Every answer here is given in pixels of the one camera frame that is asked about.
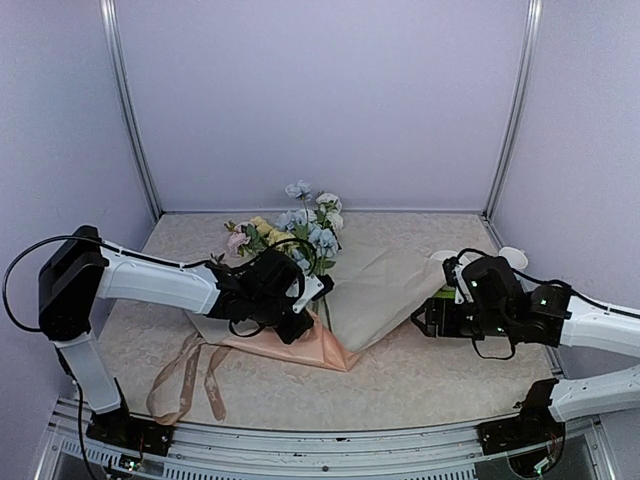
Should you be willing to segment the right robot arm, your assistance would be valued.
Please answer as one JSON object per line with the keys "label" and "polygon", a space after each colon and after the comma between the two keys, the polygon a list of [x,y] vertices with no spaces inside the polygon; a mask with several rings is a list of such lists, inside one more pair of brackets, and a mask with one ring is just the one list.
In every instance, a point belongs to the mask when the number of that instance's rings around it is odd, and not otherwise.
{"label": "right robot arm", "polygon": [[[577,292],[560,280],[538,280],[535,289],[522,286],[526,274],[502,256],[478,253],[443,262],[452,293],[428,298],[410,317],[427,337],[467,339],[477,344],[504,337],[519,344],[585,347],[621,355],[639,355],[639,313],[605,304]],[[537,381],[513,419],[511,433],[523,444],[535,442],[551,422],[639,406],[639,369],[577,380]]]}

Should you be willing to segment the white rose stem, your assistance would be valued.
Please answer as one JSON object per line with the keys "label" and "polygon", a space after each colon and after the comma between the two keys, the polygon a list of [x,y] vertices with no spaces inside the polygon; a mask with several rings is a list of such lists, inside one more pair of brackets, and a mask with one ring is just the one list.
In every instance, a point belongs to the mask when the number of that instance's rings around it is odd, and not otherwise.
{"label": "white rose stem", "polygon": [[328,225],[334,232],[338,233],[344,228],[344,219],[338,212],[328,212],[325,218],[328,222]]}

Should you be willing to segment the yellow rose bunch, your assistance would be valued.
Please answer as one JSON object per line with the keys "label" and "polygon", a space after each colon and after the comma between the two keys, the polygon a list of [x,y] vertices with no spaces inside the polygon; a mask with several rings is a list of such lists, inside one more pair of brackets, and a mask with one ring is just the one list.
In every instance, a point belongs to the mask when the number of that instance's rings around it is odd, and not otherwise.
{"label": "yellow rose bunch", "polygon": [[277,229],[260,216],[249,220],[246,233],[250,238],[249,245],[255,252],[261,252],[280,241],[294,238],[293,234]]}

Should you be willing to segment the pink rose stem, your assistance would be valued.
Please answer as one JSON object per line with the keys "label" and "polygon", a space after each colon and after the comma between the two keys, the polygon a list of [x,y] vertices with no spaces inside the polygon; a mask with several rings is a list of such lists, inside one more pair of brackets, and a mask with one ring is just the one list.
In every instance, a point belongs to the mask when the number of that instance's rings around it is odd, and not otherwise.
{"label": "pink rose stem", "polygon": [[257,255],[266,248],[264,239],[257,226],[252,222],[226,222],[224,227],[229,233],[227,249],[236,257]]}

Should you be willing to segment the pink wrapping paper sheet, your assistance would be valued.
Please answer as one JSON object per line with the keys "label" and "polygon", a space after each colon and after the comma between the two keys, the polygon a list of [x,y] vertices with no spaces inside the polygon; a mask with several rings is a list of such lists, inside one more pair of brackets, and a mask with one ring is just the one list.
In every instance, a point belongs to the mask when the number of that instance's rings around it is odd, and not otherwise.
{"label": "pink wrapping paper sheet", "polygon": [[188,318],[205,341],[247,353],[340,372],[360,353],[407,320],[445,286],[442,262],[392,247],[343,248],[330,270],[335,286],[327,306],[312,313],[314,326],[290,345],[266,329],[251,338],[232,335],[224,321]]}

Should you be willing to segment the dried mauve flower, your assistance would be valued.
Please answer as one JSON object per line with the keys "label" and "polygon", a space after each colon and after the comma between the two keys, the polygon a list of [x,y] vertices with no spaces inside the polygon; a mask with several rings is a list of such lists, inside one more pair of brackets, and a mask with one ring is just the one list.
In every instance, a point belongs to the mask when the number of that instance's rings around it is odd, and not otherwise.
{"label": "dried mauve flower", "polygon": [[211,254],[210,259],[216,265],[223,265],[225,262],[225,254],[224,253],[221,253],[219,255]]}

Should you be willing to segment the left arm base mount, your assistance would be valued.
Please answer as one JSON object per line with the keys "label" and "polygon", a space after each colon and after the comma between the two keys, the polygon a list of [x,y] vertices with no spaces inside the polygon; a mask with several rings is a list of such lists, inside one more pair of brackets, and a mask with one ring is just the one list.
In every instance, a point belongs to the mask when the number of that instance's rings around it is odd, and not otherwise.
{"label": "left arm base mount", "polygon": [[87,436],[108,445],[138,451],[140,454],[166,457],[174,427],[132,416],[118,381],[115,381],[115,385],[120,397],[119,407],[107,413],[93,413],[86,430]]}

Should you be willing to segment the white pink flower stem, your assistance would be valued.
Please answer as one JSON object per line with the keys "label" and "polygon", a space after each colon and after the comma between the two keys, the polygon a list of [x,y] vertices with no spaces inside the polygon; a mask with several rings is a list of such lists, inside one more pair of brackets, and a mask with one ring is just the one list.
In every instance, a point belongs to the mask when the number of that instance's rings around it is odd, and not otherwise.
{"label": "white pink flower stem", "polygon": [[322,192],[316,197],[315,202],[319,210],[324,213],[340,214],[343,209],[341,199],[333,193]]}

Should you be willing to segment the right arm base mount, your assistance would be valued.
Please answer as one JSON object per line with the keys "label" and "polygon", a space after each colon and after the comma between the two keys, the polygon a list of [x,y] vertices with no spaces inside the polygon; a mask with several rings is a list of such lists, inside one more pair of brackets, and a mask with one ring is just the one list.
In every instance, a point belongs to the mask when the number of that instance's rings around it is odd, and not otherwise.
{"label": "right arm base mount", "polygon": [[483,454],[503,453],[562,436],[565,423],[557,421],[550,412],[551,393],[558,383],[556,378],[535,382],[516,416],[480,423],[476,430]]}

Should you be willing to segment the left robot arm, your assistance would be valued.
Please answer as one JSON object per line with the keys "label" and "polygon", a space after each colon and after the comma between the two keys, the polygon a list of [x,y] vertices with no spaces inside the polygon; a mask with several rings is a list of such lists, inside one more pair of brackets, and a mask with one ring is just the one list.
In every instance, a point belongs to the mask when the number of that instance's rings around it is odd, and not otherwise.
{"label": "left robot arm", "polygon": [[89,225],[57,238],[59,248],[38,275],[40,330],[54,344],[102,430],[121,445],[140,434],[124,395],[108,371],[92,332],[97,300],[160,305],[224,321],[231,332],[244,321],[273,330],[291,344],[313,321],[307,305],[325,284],[276,246],[239,267],[212,260],[179,263],[125,250]]}

